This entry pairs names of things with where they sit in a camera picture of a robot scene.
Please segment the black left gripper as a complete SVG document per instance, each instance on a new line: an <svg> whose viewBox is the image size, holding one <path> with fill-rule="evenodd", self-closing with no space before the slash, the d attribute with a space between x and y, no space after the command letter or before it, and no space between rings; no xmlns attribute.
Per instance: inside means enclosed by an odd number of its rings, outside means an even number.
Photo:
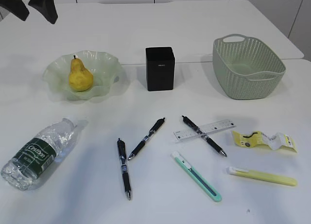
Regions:
<svg viewBox="0 0 311 224"><path fill-rule="evenodd" d="M30 0L29 6L36 9L51 24L55 24L58 14L54 0ZM29 10L22 0L0 0L0 6L25 21L29 15Z"/></svg>

